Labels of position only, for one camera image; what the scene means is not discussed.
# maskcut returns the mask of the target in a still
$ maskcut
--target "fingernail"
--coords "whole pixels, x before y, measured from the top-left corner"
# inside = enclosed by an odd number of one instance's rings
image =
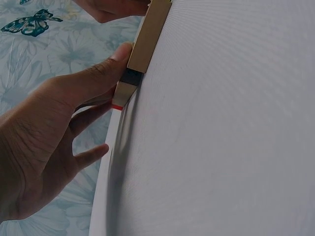
[[[130,56],[131,51],[132,43],[129,42],[123,43],[116,49],[116,51],[110,58],[115,61],[123,61],[124,59],[126,59],[126,57]]]

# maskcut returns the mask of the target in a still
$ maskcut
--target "red tape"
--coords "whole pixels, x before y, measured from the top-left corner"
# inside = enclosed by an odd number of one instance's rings
[[[122,110],[123,110],[123,107],[117,106],[117,105],[112,105],[112,108],[113,108],[113,109],[116,109],[116,110],[118,110],[118,111],[122,111]]]

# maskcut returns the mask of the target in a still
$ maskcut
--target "floral bedsheet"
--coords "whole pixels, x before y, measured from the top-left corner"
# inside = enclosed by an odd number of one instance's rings
[[[1,0],[0,114],[44,80],[101,62],[122,42],[133,41],[140,20],[99,24],[70,0]],[[75,153],[104,143],[110,116],[98,119],[75,140]],[[3,222],[0,236],[87,236],[98,168],[99,162],[80,172],[35,215]]]

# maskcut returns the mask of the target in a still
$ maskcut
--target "hand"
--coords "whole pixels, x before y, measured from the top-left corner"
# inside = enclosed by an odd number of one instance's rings
[[[73,156],[72,142],[111,109],[131,49],[125,43],[98,65],[47,80],[0,117],[0,223],[37,212],[108,151],[103,144]],[[72,117],[79,108],[95,104]]]
[[[106,23],[128,16],[145,16],[150,0],[74,0],[98,22]]]

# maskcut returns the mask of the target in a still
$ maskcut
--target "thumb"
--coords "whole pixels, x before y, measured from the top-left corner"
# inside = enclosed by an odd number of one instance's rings
[[[83,71],[56,77],[54,87],[67,104],[78,107],[82,103],[108,92],[116,85],[124,71],[132,51],[131,43],[123,43],[107,60]]]

